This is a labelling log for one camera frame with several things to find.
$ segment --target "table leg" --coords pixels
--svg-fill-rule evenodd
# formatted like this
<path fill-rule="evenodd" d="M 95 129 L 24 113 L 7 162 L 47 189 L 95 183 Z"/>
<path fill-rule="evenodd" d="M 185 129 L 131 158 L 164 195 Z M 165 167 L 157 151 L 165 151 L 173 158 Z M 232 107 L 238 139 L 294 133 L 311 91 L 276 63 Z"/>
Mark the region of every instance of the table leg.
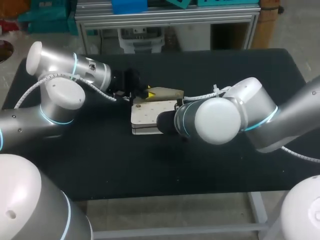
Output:
<path fill-rule="evenodd" d="M 268 220 L 264 202 L 259 191 L 248 192 L 251 209 L 256 223 L 264 224 Z"/>
<path fill-rule="evenodd" d="M 244 50 L 248 49 L 248 46 L 249 46 L 248 44 L 250 41 L 250 36 L 252 33 L 253 25 L 254 25 L 254 16 L 251 17 L 251 20 L 249 22 L 249 26 L 246 29 L 245 38 L 244 38 L 243 46 L 242 46 L 242 49 L 244 49 Z"/>
<path fill-rule="evenodd" d="M 89 47 L 89 43 L 88 43 L 88 36 L 87 36 L 87 31 L 85 28 L 84 24 L 80 25 L 81 30 L 82 30 L 82 38 L 83 38 L 83 44 L 84 44 L 84 52 L 85 54 L 92 54 L 91 49 Z"/>
<path fill-rule="evenodd" d="M 79 40 L 80 40 L 81 47 L 84 50 L 85 49 L 85 43 L 84 43 L 84 38 L 83 38 L 83 35 L 82 35 L 81 23 L 76 21 L 75 24 L 76 24 L 76 28 L 78 30 L 78 37 L 79 37 Z"/>
<path fill-rule="evenodd" d="M 252 40 L 254 39 L 254 36 L 255 36 L 259 15 L 258 14 L 254 15 L 253 18 L 254 18 L 253 26 L 252 26 L 252 30 L 251 30 L 251 35 L 250 35 L 250 38 L 249 38 L 248 46 L 247 46 L 248 49 L 251 48 Z"/>
<path fill-rule="evenodd" d="M 258 232 L 258 238 L 259 240 L 274 240 L 278 233 L 281 230 L 281 219 L 280 219 L 280 214 L 281 214 L 281 207 L 282 204 L 288 194 L 288 191 L 286 191 L 275 208 L 273 209 L 270 218 L 266 222 L 268 229 L 267 230 L 260 230 Z"/>

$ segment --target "white end cap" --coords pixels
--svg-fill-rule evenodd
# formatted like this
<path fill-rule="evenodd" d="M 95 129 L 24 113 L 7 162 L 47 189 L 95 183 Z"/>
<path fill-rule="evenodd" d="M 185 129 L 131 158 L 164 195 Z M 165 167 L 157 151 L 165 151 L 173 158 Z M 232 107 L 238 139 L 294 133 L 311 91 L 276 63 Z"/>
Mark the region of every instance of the white end cap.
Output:
<path fill-rule="evenodd" d="M 68 110 L 81 108 L 86 99 L 85 91 L 79 84 L 63 77 L 47 82 L 46 90 L 56 105 Z"/>
<path fill-rule="evenodd" d="M 209 144 L 221 145 L 231 141 L 239 132 L 240 113 L 229 100 L 217 97 L 206 100 L 195 114 L 195 129 Z"/>
<path fill-rule="evenodd" d="M 41 59 L 42 43 L 36 41 L 30 47 L 28 57 L 26 58 L 26 72 L 30 75 L 35 75 L 37 72 L 40 59 Z"/>
<path fill-rule="evenodd" d="M 281 225 L 286 240 L 320 239 L 320 175 L 303 180 L 288 193 Z"/>
<path fill-rule="evenodd" d="M 261 82 L 255 77 L 248 77 L 232 86 L 224 95 L 224 98 L 236 98 L 248 102 L 262 88 Z"/>
<path fill-rule="evenodd" d="M 0 154 L 0 239 L 11 240 L 34 212 L 41 192 L 41 175 L 27 159 Z"/>

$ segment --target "cardboard box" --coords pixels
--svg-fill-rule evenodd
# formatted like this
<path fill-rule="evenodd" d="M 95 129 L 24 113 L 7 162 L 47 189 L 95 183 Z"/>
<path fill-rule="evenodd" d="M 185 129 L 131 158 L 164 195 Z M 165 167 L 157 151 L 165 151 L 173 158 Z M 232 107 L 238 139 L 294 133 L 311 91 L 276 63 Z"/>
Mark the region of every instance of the cardboard box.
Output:
<path fill-rule="evenodd" d="M 260 0 L 261 8 L 278 8 L 280 0 Z"/>
<path fill-rule="evenodd" d="M 252 40 L 252 49 L 267 49 L 269 47 L 277 18 L 278 8 L 261 10 Z"/>

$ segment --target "screw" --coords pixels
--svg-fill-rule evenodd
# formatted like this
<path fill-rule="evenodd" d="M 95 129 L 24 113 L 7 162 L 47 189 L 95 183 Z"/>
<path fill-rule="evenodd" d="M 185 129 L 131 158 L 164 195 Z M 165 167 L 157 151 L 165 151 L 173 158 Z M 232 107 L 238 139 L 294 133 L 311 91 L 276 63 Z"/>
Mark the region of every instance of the screw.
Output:
<path fill-rule="evenodd" d="M 94 64 L 90 64 L 89 65 L 90 70 L 94 71 L 96 70 L 96 66 Z"/>

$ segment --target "machine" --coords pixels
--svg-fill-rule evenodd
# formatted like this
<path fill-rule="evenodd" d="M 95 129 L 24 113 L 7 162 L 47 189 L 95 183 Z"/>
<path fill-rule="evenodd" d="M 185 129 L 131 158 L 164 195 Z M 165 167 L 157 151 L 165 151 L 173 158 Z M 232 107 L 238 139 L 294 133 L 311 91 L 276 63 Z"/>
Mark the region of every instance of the machine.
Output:
<path fill-rule="evenodd" d="M 225 144 L 238 133 L 245 133 L 261 153 L 281 148 L 296 157 L 320 163 L 284 147 L 320 126 L 319 89 L 320 76 L 277 106 L 262 84 L 250 77 L 214 97 L 208 94 L 184 98 L 177 103 L 176 110 L 161 113 L 157 124 L 163 133 L 178 133 L 213 145 Z"/>
<path fill-rule="evenodd" d="M 0 112 L 0 151 L 35 138 L 60 136 L 83 106 L 84 89 L 115 102 L 116 98 L 142 97 L 148 87 L 140 82 L 139 74 L 133 69 L 111 71 L 105 63 L 51 49 L 39 41 L 29 50 L 26 70 L 38 82 L 25 92 L 14 109 Z M 40 87 L 41 103 L 19 108 L 37 87 Z"/>

